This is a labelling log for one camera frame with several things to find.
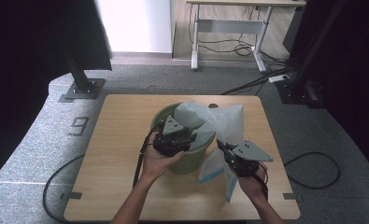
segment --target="black cable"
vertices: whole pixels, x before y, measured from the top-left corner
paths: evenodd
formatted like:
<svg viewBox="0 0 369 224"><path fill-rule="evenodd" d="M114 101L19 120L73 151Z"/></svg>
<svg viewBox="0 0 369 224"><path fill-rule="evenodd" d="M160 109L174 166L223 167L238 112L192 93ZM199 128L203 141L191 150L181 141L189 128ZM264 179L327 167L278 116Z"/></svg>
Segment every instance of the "black cable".
<svg viewBox="0 0 369 224"><path fill-rule="evenodd" d="M48 188L50 187L50 182L52 181L52 179L59 174L66 166L68 166L69 164L71 164L73 161L79 160L80 158L84 157L85 154L82 154L78 157L75 157L73 160L69 161L68 163L66 163L65 165L63 165L61 168L59 168L55 173L53 173L53 175L50 177L50 179L48 179L47 183L45 184L45 188L44 188L44 192L42 194L42 206L44 207L45 212L47 213L47 215L49 217L51 217L52 219L62 222L62 223L72 223L70 221L67 221L65 219L60 219L58 217L56 217L55 215L52 214L52 212L49 210L48 206L47 206L47 192L48 192Z"/></svg>
<svg viewBox="0 0 369 224"><path fill-rule="evenodd" d="M289 178L291 181L293 181L293 182L297 183L298 185L301 185L302 187L305 187L305 188L307 188L307 189L327 189L327 188L328 188L328 187L330 187L331 185L335 184L335 183L338 181L339 177L341 176L341 169L339 168L338 163L337 163L337 162L336 162L332 157L328 156L327 154L324 154L324 153L322 153L322 152L307 152L307 153L304 153L304 154L302 154L302 155L299 155L299 156L295 157L294 159L292 159L292 160L290 160L290 161L288 161L288 162L284 163L283 165L286 167L286 166L287 166L287 165L289 165L290 163L292 163L292 162L294 162L294 161L297 161L298 159L300 159L300 158L302 158L302 157L304 157L304 156L308 156L308 155L312 155L312 154L319 154L319 155L321 155L321 156L324 156L324 157L328 158L330 161L332 161L332 162L334 163L334 165L336 166L336 169L337 169L337 171L338 171L338 174L336 175L335 179L334 179L332 182L330 182L330 183L328 183L328 184L326 184L326 185L319 186L319 187L314 187L314 186L309 186L309 185L306 185L306 184L304 184L304 183L301 183L299 180L297 180L297 179L293 178L291 175L288 175L288 178Z"/></svg>
<svg viewBox="0 0 369 224"><path fill-rule="evenodd" d="M141 147L140 153L138 155L137 166L135 168L134 183L132 185L133 188L135 187L135 184L137 183L137 180L140 174L141 164L143 163L143 158L144 158L144 153L146 151L146 148L147 146L152 145L152 144L149 144L149 137L152 135L152 133L157 128L160 128L162 125L163 125L163 121L158 122L154 127L151 128L151 130L149 130L149 134L147 134L147 137L144 139L143 146Z"/></svg>

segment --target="gray floor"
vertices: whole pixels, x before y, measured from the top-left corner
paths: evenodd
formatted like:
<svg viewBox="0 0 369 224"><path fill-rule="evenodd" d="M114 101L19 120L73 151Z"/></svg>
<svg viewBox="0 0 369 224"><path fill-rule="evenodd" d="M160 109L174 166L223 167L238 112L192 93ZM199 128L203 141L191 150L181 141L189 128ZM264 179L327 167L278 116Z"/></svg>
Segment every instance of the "gray floor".
<svg viewBox="0 0 369 224"><path fill-rule="evenodd" d="M65 75L50 83L47 102L0 171L0 223L59 223L42 206L43 189L56 170L86 152L106 95L221 94L261 76L253 63L201 63L196 72L188 61L165 58L120 58L113 63L113 72L86 72L88 77L106 79L97 100L59 103L73 79ZM283 105L270 83L263 85L259 96L283 161L310 151L323 152L333 157L342 171L337 183L327 189L306 189L291 182L301 217L287 222L369 223L369 163L344 130L326 110ZM75 118L89 118L78 136L71 134L81 131L72 127ZM47 205L57 217L62 218L80 162L74 161L51 182ZM325 158L310 156L289 165L287 173L308 185L320 186L335 177L336 169Z"/></svg>

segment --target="desk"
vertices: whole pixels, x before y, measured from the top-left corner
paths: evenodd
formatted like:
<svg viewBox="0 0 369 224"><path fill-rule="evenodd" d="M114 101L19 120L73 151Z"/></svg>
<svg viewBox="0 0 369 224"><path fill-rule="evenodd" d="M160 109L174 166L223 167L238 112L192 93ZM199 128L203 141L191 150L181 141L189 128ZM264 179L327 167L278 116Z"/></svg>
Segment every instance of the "desk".
<svg viewBox="0 0 369 224"><path fill-rule="evenodd" d="M64 217L70 221L111 220L132 189L138 152L154 115L173 103L243 105L244 135L274 157L268 162L269 202L284 219L300 216L263 105L256 96L108 95L94 128ZM206 155L216 146L214 142ZM149 191L141 220L259 219L249 199L236 185L231 203L225 202L224 178L197 184L199 169L188 175L167 171Z"/></svg>
<svg viewBox="0 0 369 224"><path fill-rule="evenodd" d="M230 33L230 34L254 34L258 35L255 47L252 47L254 59L260 72L266 72L260 48L263 43L266 28L272 14L273 7L304 7L305 0L187 0L187 3L197 5L195 9L195 21L193 26L193 45L191 68L198 68L198 33ZM225 6L259 6L268 7L263 21L223 21L201 20L199 8L201 5L225 5Z"/></svg>

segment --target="white wall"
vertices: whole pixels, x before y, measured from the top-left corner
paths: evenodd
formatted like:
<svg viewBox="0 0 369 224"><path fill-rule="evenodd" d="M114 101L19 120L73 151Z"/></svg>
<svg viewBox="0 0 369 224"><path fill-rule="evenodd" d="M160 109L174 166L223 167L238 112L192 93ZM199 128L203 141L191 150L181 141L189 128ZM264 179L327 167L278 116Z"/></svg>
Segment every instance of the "white wall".
<svg viewBox="0 0 369 224"><path fill-rule="evenodd" d="M172 53L170 0L97 0L112 52Z"/></svg>

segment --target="black pole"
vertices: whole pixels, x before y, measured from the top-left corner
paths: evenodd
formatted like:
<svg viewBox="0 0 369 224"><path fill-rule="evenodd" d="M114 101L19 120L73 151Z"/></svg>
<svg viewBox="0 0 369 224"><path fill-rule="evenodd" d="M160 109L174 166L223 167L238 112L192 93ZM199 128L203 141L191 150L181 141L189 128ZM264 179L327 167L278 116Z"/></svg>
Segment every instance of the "black pole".
<svg viewBox="0 0 369 224"><path fill-rule="evenodd" d="M300 70L297 73L295 80L291 83L291 95L304 95L306 92L305 85L310 78L310 73L307 72L310 63L313 61L315 55L319 51L320 45L323 43L326 35L330 32L336 18L341 12L347 0L338 0L335 2L332 13L324 24L318 38L316 38L315 43L312 45L311 50L306 55Z"/></svg>

